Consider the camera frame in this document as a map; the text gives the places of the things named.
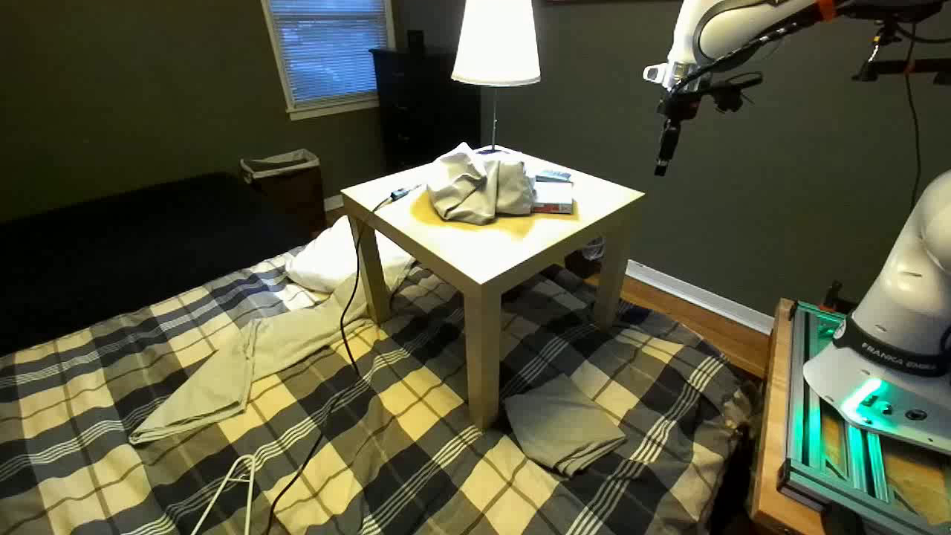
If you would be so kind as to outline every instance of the table leg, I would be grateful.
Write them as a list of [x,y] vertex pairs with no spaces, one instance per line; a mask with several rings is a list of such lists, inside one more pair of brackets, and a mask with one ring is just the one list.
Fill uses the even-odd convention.
[[377,252],[377,231],[352,213],[351,213],[351,231],[363,262],[360,274],[367,296],[367,313],[377,325],[382,325],[388,319],[388,288],[385,288],[382,265]]
[[623,271],[633,241],[633,210],[615,213],[609,236],[602,236],[602,259],[596,277],[594,325],[609,326],[617,313],[617,296],[623,285]]
[[464,299],[470,414],[474,429],[490,429],[498,417],[502,294],[473,288]]

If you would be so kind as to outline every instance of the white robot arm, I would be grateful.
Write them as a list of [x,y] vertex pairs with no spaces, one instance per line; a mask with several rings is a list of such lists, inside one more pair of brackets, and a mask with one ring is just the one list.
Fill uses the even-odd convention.
[[[758,77],[713,74],[761,44],[835,16],[872,19],[881,36],[938,8],[941,0],[684,0],[664,62],[645,68],[664,90],[657,175],[703,96],[718,109],[739,108]],[[801,377],[844,420],[951,455],[951,172],[920,194],[875,282]]]
[[664,90],[664,115],[652,175],[664,175],[681,140],[681,121],[698,114],[703,96],[718,109],[739,109],[739,93],[761,74],[715,81],[744,62],[761,44],[788,39],[829,19],[880,22],[880,42],[890,42],[898,25],[915,25],[941,8],[941,0],[684,0],[664,62],[648,65],[642,77]]
[[951,455],[951,172],[929,182],[886,268],[801,366],[844,420]]

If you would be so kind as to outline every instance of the table top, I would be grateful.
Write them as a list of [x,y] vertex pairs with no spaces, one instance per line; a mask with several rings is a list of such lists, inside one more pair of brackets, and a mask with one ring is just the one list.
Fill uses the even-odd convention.
[[[366,185],[340,191],[345,207],[355,218],[370,221],[385,237],[401,244],[415,259],[435,259],[458,271],[464,282],[486,285],[513,268],[559,256],[565,247],[581,247],[609,228],[611,213],[633,210],[642,200],[637,191],[621,187],[615,182],[550,164],[523,151],[502,148],[525,161],[525,170],[566,170],[572,179],[575,207],[572,213],[532,213],[532,218],[495,218],[486,227],[446,222],[431,207],[428,187],[438,179],[438,164],[413,167],[394,175],[382,175]],[[382,206],[392,191],[415,187],[409,197]]]

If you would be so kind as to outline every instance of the folded cloth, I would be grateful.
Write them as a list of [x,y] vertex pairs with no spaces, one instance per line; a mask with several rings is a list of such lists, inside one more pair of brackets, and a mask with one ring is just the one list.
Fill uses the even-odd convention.
[[609,414],[559,374],[523,396],[505,398],[519,450],[547,469],[572,475],[623,444]]
[[532,213],[535,187],[525,164],[505,151],[478,155],[467,143],[435,158],[443,175],[428,185],[443,221],[493,222],[495,213]]
[[[377,252],[382,271],[388,268],[409,268],[413,256],[392,244],[385,236],[377,231]],[[314,241],[308,241],[291,262],[287,277],[311,288],[318,294],[328,294],[355,271],[355,250],[351,221],[339,218],[328,228],[322,228]]]
[[[404,274],[407,268],[388,268],[382,271],[382,279],[394,288]],[[242,414],[251,380],[275,374],[334,341],[339,319],[345,313],[348,320],[366,313],[363,288],[355,288],[351,308],[345,308],[351,291],[352,277],[314,308],[293,308],[241,326],[235,338],[211,353],[196,374],[128,433],[128,444],[141,445],[166,441]]]

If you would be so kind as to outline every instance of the bed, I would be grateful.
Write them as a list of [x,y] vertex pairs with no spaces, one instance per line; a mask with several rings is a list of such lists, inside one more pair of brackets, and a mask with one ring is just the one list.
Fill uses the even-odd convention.
[[129,445],[241,326],[321,307],[293,252],[0,357],[0,533],[189,533],[205,512],[201,533],[703,533],[752,420],[736,374],[657,313],[594,329],[560,268],[505,294],[502,398],[560,374],[602,408],[623,444],[575,475],[505,420],[470,424],[461,296],[422,268],[385,325],[254,380],[241,417]]

